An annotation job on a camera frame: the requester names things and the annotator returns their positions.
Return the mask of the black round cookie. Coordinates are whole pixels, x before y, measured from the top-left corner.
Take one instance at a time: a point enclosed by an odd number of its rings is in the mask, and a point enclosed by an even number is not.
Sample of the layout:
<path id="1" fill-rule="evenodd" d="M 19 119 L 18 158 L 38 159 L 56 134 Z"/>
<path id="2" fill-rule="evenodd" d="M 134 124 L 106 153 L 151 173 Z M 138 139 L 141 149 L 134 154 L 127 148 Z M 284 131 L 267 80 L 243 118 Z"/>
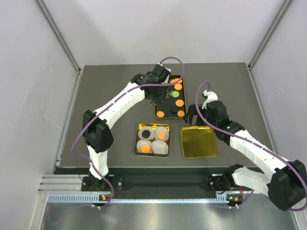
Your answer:
<path id="1" fill-rule="evenodd" d="M 148 139 L 151 136 L 151 132 L 149 130 L 143 130 L 141 133 L 141 137 L 143 139 Z"/>
<path id="2" fill-rule="evenodd" d="M 172 114 L 176 114 L 177 113 L 177 109 L 176 108 L 171 108 L 171 113 Z"/>

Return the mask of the gold tin lid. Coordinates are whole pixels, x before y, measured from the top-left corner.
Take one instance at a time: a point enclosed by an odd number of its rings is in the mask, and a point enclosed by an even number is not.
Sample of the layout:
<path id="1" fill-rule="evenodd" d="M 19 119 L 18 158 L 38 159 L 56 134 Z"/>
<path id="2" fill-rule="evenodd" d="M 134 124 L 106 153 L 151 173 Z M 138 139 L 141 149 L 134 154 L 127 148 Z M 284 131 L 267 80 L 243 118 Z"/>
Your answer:
<path id="1" fill-rule="evenodd" d="M 214 131 L 209 126 L 187 126 L 180 130 L 185 159 L 213 158 L 218 155 Z"/>

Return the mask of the orange star cookie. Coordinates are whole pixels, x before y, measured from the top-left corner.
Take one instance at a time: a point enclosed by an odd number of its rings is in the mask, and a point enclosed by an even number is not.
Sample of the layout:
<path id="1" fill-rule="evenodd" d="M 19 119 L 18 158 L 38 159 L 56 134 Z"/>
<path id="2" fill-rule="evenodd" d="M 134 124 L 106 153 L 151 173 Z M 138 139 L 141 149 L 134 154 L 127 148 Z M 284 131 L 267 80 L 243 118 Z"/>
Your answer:
<path id="1" fill-rule="evenodd" d="M 166 134 L 164 132 L 160 132 L 160 133 L 158 133 L 158 138 L 160 140 L 164 140 L 166 138 Z"/>

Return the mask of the orange round cookie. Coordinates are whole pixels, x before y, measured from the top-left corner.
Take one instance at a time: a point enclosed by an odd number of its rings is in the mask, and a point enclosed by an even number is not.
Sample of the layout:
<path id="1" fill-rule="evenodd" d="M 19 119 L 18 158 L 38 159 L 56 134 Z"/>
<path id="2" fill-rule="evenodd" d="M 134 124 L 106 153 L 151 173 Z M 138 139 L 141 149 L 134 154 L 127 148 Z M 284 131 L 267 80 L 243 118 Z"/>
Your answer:
<path id="1" fill-rule="evenodd" d="M 149 145 L 143 145 L 141 146 L 141 153 L 150 153 L 151 147 Z"/>

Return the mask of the metal tongs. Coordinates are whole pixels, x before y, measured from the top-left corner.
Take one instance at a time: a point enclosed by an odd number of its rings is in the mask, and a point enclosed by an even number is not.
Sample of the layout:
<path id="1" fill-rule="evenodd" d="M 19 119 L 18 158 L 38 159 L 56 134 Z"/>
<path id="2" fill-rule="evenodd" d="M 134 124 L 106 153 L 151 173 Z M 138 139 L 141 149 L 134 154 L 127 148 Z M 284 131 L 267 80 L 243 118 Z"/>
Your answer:
<path id="1" fill-rule="evenodd" d="M 160 92 L 160 95 L 156 95 L 156 98 L 154 101 L 151 101 L 150 107 L 154 108 L 158 104 L 163 104 L 169 97 L 170 97 L 170 89 L 165 90 L 158 90 Z"/>

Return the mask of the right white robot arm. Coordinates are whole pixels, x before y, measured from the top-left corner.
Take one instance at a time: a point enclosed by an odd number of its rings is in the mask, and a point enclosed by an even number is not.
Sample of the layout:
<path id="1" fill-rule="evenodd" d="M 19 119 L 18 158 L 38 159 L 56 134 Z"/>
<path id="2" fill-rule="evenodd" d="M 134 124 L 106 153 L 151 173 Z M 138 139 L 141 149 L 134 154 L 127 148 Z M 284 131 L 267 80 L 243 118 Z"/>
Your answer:
<path id="1" fill-rule="evenodd" d="M 236 164 L 223 174 L 224 184 L 234 190 L 238 186 L 259 192 L 280 210 L 294 210 L 294 206 L 307 197 L 307 172 L 299 161 L 289 161 L 261 144 L 238 122 L 231 120 L 226 106 L 218 100 L 216 93 L 205 90 L 202 104 L 191 104 L 184 120 L 191 125 L 196 117 L 196 125 L 211 127 L 216 137 L 231 148 L 242 153 L 261 172 L 256 172 Z"/>

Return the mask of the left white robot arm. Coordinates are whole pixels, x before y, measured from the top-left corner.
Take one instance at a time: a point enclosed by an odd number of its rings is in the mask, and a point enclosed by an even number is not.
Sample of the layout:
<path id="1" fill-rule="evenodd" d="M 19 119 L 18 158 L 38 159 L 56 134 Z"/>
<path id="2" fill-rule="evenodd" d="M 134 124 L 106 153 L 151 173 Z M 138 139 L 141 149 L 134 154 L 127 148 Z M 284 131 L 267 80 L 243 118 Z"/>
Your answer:
<path id="1" fill-rule="evenodd" d="M 83 137 L 90 157 L 89 178 L 98 190 L 106 189 L 109 183 L 106 176 L 107 151 L 114 142 L 112 127 L 129 109 L 144 99 L 163 102 L 170 75 L 170 69 L 157 64 L 152 71 L 135 75 L 107 104 L 83 114 L 83 128 L 86 129 Z"/>

